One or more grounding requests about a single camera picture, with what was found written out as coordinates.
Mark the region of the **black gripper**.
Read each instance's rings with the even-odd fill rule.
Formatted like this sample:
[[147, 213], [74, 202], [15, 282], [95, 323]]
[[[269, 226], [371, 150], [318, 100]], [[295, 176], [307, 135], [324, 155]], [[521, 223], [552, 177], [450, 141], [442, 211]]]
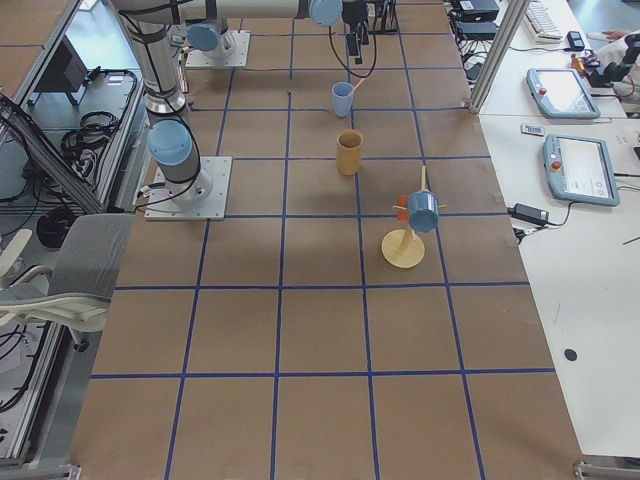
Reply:
[[363, 63], [363, 48], [369, 45], [368, 7], [365, 0], [343, 0], [342, 20], [349, 25], [346, 34], [348, 54], [356, 64]]

